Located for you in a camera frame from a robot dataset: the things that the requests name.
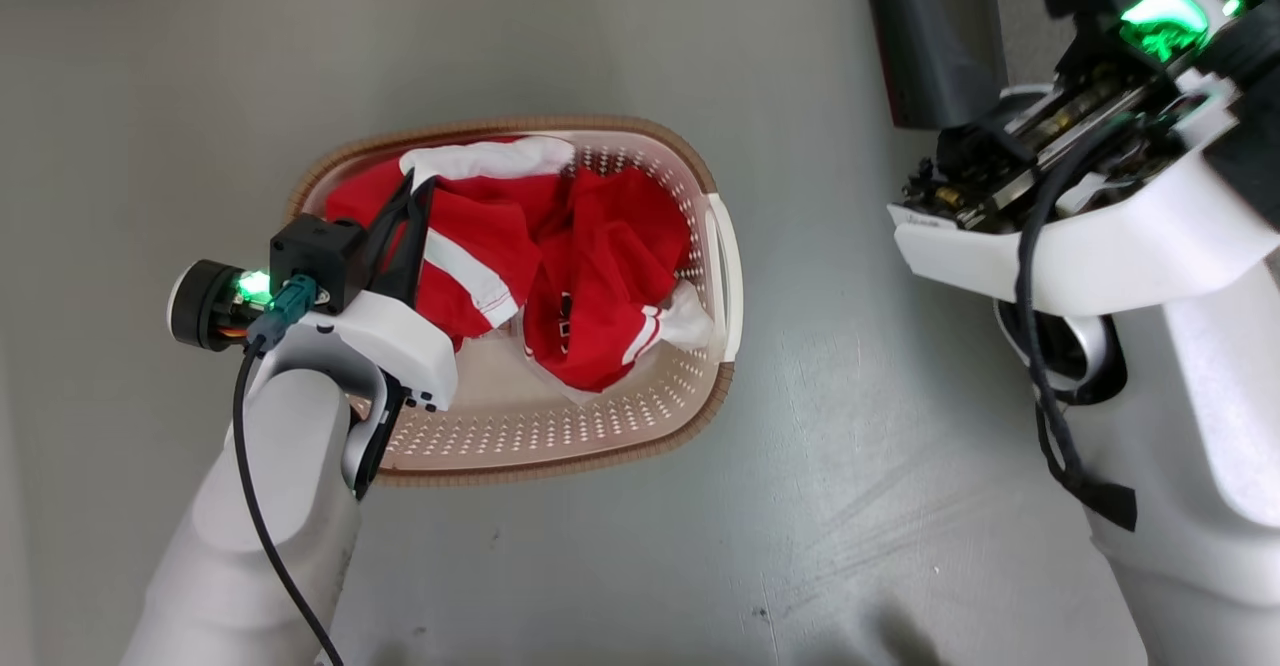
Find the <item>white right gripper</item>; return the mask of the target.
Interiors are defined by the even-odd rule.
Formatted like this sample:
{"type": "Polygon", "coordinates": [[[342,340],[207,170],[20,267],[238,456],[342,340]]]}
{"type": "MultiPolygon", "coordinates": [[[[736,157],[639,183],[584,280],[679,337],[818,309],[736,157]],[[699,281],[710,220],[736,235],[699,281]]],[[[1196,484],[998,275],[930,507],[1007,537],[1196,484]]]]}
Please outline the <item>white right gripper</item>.
{"type": "Polygon", "coordinates": [[[888,207],[914,274],[1106,316],[1277,248],[1277,0],[1043,0],[1076,31],[1053,85],[979,122],[1004,76],[995,0],[868,1],[893,124],[959,127],[888,207]]]}

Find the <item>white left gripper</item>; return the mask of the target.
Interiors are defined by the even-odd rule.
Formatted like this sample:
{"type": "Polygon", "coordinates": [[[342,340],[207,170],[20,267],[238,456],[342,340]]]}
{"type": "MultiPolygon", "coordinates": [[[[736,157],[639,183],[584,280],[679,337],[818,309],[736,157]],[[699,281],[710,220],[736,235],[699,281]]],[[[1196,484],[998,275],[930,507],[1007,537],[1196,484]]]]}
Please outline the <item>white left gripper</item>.
{"type": "MultiPolygon", "coordinates": [[[[453,343],[413,310],[438,186],[439,177],[413,186],[413,172],[403,175],[369,229],[371,292],[360,292],[337,315],[320,309],[305,314],[259,360],[251,394],[280,373],[310,370],[379,407],[407,400],[428,411],[451,409],[460,384],[453,343]]],[[[168,329],[175,341],[201,350],[246,346],[250,325],[268,305],[269,286],[265,272],[200,260],[173,286],[168,329]]]]}

